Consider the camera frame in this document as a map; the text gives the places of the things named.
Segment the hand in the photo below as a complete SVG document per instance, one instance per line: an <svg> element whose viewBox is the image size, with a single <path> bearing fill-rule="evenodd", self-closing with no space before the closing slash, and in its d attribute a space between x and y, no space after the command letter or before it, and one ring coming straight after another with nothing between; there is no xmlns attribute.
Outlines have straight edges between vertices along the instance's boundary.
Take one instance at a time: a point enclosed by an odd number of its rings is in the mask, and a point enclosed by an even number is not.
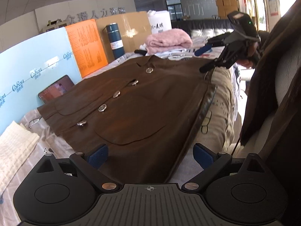
<svg viewBox="0 0 301 226"><path fill-rule="evenodd" d="M249 46L248 48L248 57L253 56L255 53L256 49L258 47L258 42L253 43L252 45ZM253 66L253 62L248 60L248 59L238 59L236 63L246 67L246 68L251 68Z"/></svg>

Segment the ribbed black plate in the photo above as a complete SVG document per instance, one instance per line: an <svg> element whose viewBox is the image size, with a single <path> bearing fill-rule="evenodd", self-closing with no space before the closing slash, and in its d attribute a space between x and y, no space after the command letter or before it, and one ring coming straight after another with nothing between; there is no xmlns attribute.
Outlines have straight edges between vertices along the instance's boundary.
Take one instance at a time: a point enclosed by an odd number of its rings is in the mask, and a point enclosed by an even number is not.
<svg viewBox="0 0 301 226"><path fill-rule="evenodd" d="M207 209L200 196L184 193L175 184L126 184L119 192L103 194L88 214L65 225L223 226L234 224L215 216Z"/></svg>

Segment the cardboard box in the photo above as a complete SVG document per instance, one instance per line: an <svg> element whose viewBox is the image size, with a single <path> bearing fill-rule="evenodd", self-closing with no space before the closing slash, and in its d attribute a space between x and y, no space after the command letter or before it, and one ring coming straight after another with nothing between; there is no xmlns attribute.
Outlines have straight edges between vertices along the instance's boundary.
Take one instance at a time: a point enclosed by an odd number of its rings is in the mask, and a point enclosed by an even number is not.
<svg viewBox="0 0 301 226"><path fill-rule="evenodd" d="M145 43L146 37L151 34L151 25L146 12L134 12L113 15L96 20L98 33L100 34L103 48L108 62L114 61L111 44L106 31L106 26L117 23L121 34L124 51L134 52Z"/></svg>
<svg viewBox="0 0 301 226"><path fill-rule="evenodd" d="M227 18L227 15L238 10L237 0L216 0L218 15L221 19Z"/></svg>
<svg viewBox="0 0 301 226"><path fill-rule="evenodd" d="M82 77L108 64L95 19L69 25L66 31Z"/></svg>

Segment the metal screw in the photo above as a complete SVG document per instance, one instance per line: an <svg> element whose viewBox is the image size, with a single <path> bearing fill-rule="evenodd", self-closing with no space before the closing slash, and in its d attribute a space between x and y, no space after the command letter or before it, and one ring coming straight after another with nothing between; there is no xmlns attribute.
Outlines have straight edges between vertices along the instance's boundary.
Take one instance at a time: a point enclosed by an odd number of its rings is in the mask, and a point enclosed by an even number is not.
<svg viewBox="0 0 301 226"><path fill-rule="evenodd" d="M189 190L195 190L199 187L199 185L195 182L188 182L187 184L184 185L184 187Z"/></svg>
<svg viewBox="0 0 301 226"><path fill-rule="evenodd" d="M106 190L112 190L112 189L115 189L116 187L117 187L117 185L113 182L106 182L102 185L102 188L106 189Z"/></svg>

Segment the white label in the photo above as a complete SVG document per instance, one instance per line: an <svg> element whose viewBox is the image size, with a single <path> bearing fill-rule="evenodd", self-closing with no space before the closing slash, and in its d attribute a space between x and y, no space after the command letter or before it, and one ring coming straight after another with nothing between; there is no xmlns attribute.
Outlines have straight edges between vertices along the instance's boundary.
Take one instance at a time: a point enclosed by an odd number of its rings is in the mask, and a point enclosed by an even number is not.
<svg viewBox="0 0 301 226"><path fill-rule="evenodd" d="M118 48L121 48L121 47L123 47L122 40L111 42L111 48L112 48L112 50L118 49Z"/></svg>

